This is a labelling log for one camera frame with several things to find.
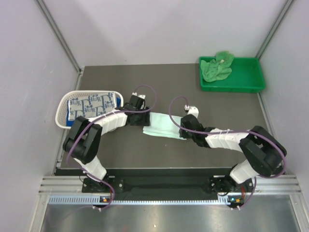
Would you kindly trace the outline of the white perforated plastic basket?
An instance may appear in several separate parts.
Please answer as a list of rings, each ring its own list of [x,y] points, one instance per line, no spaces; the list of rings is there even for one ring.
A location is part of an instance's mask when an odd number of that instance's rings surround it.
[[[94,118],[123,105],[123,96],[117,91],[71,91],[61,99],[56,111],[55,122],[60,128],[70,129],[74,120],[79,116]]]

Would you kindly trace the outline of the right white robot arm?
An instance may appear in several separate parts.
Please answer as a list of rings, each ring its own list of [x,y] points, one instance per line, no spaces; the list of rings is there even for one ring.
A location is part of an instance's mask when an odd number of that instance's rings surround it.
[[[246,160],[235,165],[221,181],[223,191],[237,191],[245,181],[258,175],[270,177],[287,155],[286,149],[261,126],[245,132],[228,132],[203,127],[192,114],[182,117],[180,126],[180,137],[193,140],[199,147],[223,148],[244,154]]]

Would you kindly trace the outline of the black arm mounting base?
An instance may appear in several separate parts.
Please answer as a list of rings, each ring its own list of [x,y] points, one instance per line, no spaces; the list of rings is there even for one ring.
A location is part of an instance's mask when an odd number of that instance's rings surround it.
[[[116,200],[215,200],[226,193],[241,195],[253,190],[247,180],[235,191],[223,191],[221,181],[229,168],[108,169],[107,192]]]

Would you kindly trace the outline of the green towel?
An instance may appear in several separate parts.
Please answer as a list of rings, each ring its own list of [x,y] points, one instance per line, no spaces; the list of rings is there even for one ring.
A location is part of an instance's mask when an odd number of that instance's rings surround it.
[[[220,51],[210,61],[202,60],[200,62],[200,69],[203,80],[208,83],[225,80],[232,73],[230,66],[234,58],[234,55],[229,51]]]

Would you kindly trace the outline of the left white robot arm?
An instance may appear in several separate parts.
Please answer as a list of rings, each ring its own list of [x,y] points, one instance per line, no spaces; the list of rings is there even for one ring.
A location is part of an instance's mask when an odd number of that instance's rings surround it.
[[[150,108],[145,106],[145,96],[136,93],[131,95],[129,102],[102,116],[90,119],[77,117],[62,148],[87,174],[82,192],[107,192],[109,187],[107,170],[97,157],[101,136],[124,126],[149,125]]]

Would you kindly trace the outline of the green plastic bin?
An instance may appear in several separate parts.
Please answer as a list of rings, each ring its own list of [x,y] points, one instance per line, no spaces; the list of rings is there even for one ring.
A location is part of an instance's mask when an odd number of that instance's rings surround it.
[[[231,74],[224,80],[207,82],[203,78],[202,61],[210,62],[215,57],[199,58],[200,87],[208,92],[258,93],[266,88],[263,72],[256,58],[234,58]]]

